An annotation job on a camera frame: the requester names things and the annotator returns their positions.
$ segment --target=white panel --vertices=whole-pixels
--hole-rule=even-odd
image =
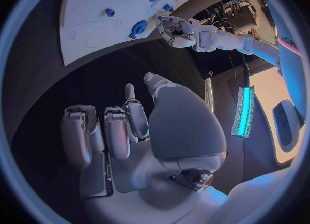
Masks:
[[[128,35],[140,20],[148,22],[147,29],[137,39],[147,37],[155,28],[160,14],[170,14],[162,9],[170,4],[177,9],[187,0],[63,0],[60,13],[60,41],[65,65],[94,51],[114,44],[130,41]],[[115,11],[108,17],[105,10]]]

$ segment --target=robotic hand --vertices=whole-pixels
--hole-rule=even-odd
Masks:
[[[246,54],[256,55],[276,66],[281,71],[279,51],[277,48],[255,41],[246,34],[235,35],[233,33],[218,30],[213,25],[200,25],[199,20],[189,21],[175,16],[158,16],[156,27],[163,39],[176,48],[192,47],[197,52],[212,52],[217,48],[233,50]],[[173,30],[183,31],[182,35],[173,35]]]

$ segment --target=pink stripe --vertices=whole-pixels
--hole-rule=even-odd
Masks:
[[[285,48],[287,48],[288,50],[291,50],[292,52],[294,52],[294,53],[296,53],[298,56],[301,56],[302,57],[302,55],[301,55],[301,53],[297,50],[297,49],[295,49],[295,48],[293,48],[292,46],[290,46],[289,44],[287,44],[287,43],[285,43],[283,40],[281,40],[280,38],[279,38],[279,43],[281,44],[281,45],[283,45]]]

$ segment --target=robotic arm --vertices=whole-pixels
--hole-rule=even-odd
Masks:
[[[279,51],[277,48],[255,41],[246,34],[233,34],[218,30],[213,25],[200,25],[198,20],[189,21],[175,16],[158,16],[156,27],[163,39],[176,48],[192,47],[197,52],[212,52],[217,48],[222,50],[233,50],[246,54],[256,55],[276,66],[281,71]],[[182,30],[182,35],[172,35],[173,30]]]

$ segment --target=white robotic arm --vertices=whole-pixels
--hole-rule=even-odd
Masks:
[[[172,25],[165,27],[163,21],[169,21]],[[233,50],[246,54],[256,55],[276,66],[281,71],[279,51],[277,48],[255,41],[246,34],[233,34],[227,31],[218,30],[213,25],[200,25],[199,20],[189,21],[175,16],[158,16],[156,27],[163,39],[176,48],[190,47],[197,52],[212,52],[214,50]],[[182,35],[172,35],[173,30],[182,30]]]

